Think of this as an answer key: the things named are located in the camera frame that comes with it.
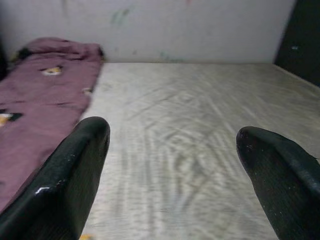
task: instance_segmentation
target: mattress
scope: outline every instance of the mattress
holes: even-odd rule
[[[275,240],[236,151],[244,126],[320,157],[320,89],[272,64],[108,63],[83,117],[111,126],[84,233]]]

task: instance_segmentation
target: white wall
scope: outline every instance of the white wall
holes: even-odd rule
[[[103,46],[113,62],[267,62],[295,0],[1,0],[8,55],[37,37]]]

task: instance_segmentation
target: pink blanket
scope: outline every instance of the pink blanket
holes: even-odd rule
[[[102,66],[97,44],[39,38],[0,82],[0,212],[72,131]]]

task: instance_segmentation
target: white mattress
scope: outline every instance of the white mattress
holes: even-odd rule
[[[271,64],[108,63],[84,117],[111,128],[84,233],[96,240],[275,240],[236,152],[241,127],[320,157],[320,90]]]

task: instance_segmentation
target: wall stain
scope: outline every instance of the wall stain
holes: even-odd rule
[[[61,0],[61,6],[64,17],[68,18],[68,0]]]
[[[178,58],[167,54],[165,51],[159,52],[160,58],[168,63],[184,63],[185,60],[183,58]]]
[[[125,9],[121,9],[121,10],[114,12],[111,17],[110,23],[112,25],[120,27],[124,23],[126,17],[131,12],[132,9],[133,9],[133,6],[130,6]]]

